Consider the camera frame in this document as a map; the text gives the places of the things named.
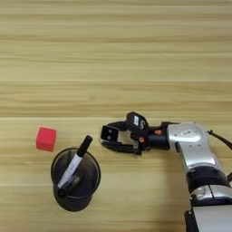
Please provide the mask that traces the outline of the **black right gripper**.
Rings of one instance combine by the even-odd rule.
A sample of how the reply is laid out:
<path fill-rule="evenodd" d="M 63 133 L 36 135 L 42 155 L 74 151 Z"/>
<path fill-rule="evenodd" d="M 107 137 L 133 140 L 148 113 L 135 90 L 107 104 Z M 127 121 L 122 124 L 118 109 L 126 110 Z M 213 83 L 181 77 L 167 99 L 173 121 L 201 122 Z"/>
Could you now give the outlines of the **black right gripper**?
<path fill-rule="evenodd" d="M 149 127 L 146 135 L 139 135 L 133 132 L 130 137 L 137 141 L 133 144 L 122 144 L 116 141 L 103 141 L 101 145 L 108 150 L 113 150 L 121 153 L 133 153 L 140 155 L 142 150 L 169 150 L 168 139 L 168 126 L 169 123 L 164 121 L 157 127 Z M 107 128 L 115 129 L 118 131 L 127 130 L 125 121 L 111 122 L 106 125 Z"/>

